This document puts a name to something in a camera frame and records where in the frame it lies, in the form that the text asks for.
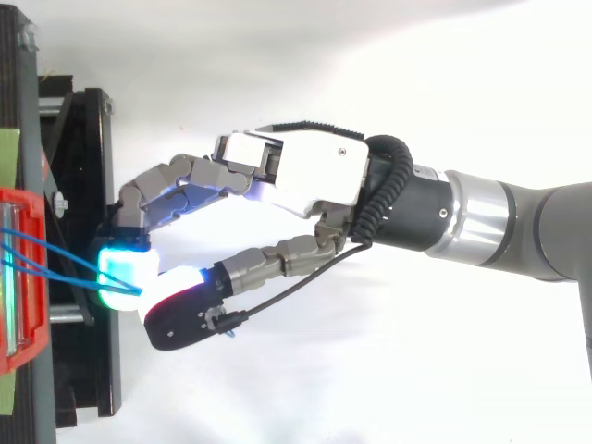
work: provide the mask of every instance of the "black panel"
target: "black panel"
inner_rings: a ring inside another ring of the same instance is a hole
[[[53,83],[51,77],[45,79]],[[57,219],[47,207],[46,223],[51,242],[96,261],[95,235],[112,203],[113,171],[110,117],[100,89],[67,92],[59,115],[43,117],[43,147],[53,157],[51,177],[45,183],[48,201],[61,191],[69,209]],[[50,268],[94,279],[88,270],[49,254]],[[59,427],[75,426],[77,407],[97,407],[99,416],[112,416],[121,406],[119,330],[117,312],[89,303],[96,292],[77,290],[51,282],[52,304],[80,306],[86,324],[52,326],[55,369],[56,421]]]
[[[43,76],[38,79],[40,97],[64,97],[74,91],[72,76]]]

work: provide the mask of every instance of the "blue wire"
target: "blue wire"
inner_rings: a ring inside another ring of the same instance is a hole
[[[49,268],[41,265],[41,264],[37,264],[35,261],[29,259],[27,256],[25,256],[24,254],[21,254],[19,252],[17,252],[16,250],[10,248],[8,245],[6,245],[5,243],[0,244],[0,250],[4,250],[7,253],[12,254],[13,256],[17,257],[18,259],[20,259],[22,262],[24,262],[25,264],[28,264],[30,266],[32,266],[33,268],[36,268],[39,271],[42,271],[44,273],[47,273],[47,275],[56,275],[56,276],[60,276],[58,275],[56,272],[50,270]]]
[[[73,277],[66,277],[66,276],[61,276],[58,274],[48,275],[43,272],[30,270],[29,268],[26,268],[24,266],[12,264],[11,262],[5,261],[4,259],[0,260],[0,264],[5,265],[5,266],[10,266],[10,267],[14,268],[15,270],[21,271],[23,273],[27,273],[32,276],[38,276],[40,278],[48,278],[48,279],[52,279],[52,280],[59,280],[60,282],[66,282],[70,285],[76,285],[78,287],[84,287],[84,288],[90,289],[90,290],[107,290],[107,291],[113,291],[114,293],[129,294],[131,296],[140,296],[140,294],[142,293],[142,291],[140,289],[137,289],[137,290],[122,289],[120,287],[112,287],[110,285],[97,284],[95,282],[91,282],[90,280],[75,279]]]
[[[84,288],[87,288],[90,290],[109,290],[109,291],[116,290],[117,292],[119,292],[120,287],[106,286],[104,284],[99,284],[97,282],[93,282],[90,280],[76,279],[75,277],[67,277],[67,276],[58,275],[56,272],[50,270],[49,268],[42,266],[40,264],[37,264],[35,261],[29,259],[24,254],[21,254],[21,253],[17,252],[16,250],[13,250],[5,243],[0,244],[0,250],[4,250],[4,251],[12,254],[13,256],[17,257],[18,259],[20,259],[25,264],[28,264],[34,268],[37,268],[38,270],[40,270],[40,272],[45,273],[47,275],[48,279],[51,279],[53,277],[65,278],[65,279],[69,279],[68,281],[65,281],[65,282],[68,282],[71,285],[77,285],[79,287],[84,287]],[[8,266],[16,265],[16,264],[12,264],[10,262],[7,262],[7,264],[8,264]],[[25,273],[28,273],[29,271],[31,271],[31,270],[29,270],[29,268],[24,268]]]
[[[74,261],[74,262],[76,262],[76,263],[78,263],[80,265],[86,266],[87,268],[89,268],[90,270],[92,270],[97,275],[103,275],[106,278],[108,278],[109,280],[112,280],[112,281],[116,282],[119,285],[123,285],[125,287],[128,287],[129,289],[142,292],[142,289],[140,289],[138,287],[135,287],[135,286],[133,286],[133,285],[127,283],[127,282],[124,282],[123,280],[117,279],[116,277],[109,275],[105,271],[101,271],[97,266],[91,264],[88,261],[85,261],[81,257],[78,257],[76,254],[72,254],[71,252],[68,252],[68,251],[66,251],[66,250],[64,250],[62,248],[59,248],[59,247],[57,247],[55,245],[52,245],[51,243],[44,242],[43,240],[37,239],[37,238],[35,238],[33,236],[30,236],[30,235],[25,234],[25,233],[21,233],[20,231],[16,231],[16,230],[10,229],[10,228],[0,228],[0,233],[5,233],[5,234],[10,234],[12,236],[17,236],[19,238],[26,239],[27,241],[31,241],[33,243],[36,243],[37,245],[41,245],[42,247],[44,247],[47,250],[51,250],[52,252],[55,252],[55,253],[61,254],[63,256],[66,256],[68,259],[70,259],[70,260],[72,260],[72,261]]]

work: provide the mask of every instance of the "metal finger segment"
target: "metal finger segment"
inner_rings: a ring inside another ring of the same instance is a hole
[[[232,285],[232,294],[257,289],[278,276],[302,276],[313,273],[335,257],[335,245],[319,246],[314,236],[283,240],[275,247],[250,248],[222,261]]]

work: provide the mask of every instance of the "coiled cable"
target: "coiled cable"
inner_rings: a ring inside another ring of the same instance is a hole
[[[392,169],[387,179],[378,188],[370,201],[362,208],[353,226],[352,241],[372,243],[382,218],[401,196],[413,173],[413,158],[407,145],[392,136],[373,136],[364,141],[370,153],[386,156],[391,160]]]

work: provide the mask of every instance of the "white backdrop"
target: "white backdrop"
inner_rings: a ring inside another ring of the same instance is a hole
[[[41,72],[114,97],[117,186],[211,153],[220,133],[303,118],[396,135],[438,169],[535,188],[591,179],[586,0],[18,5],[39,25]],[[313,223],[229,199],[154,243],[164,268],[208,266]],[[124,314],[121,362],[121,411],[81,412],[60,444],[592,442],[576,286],[380,246],[235,339],[162,353]]]

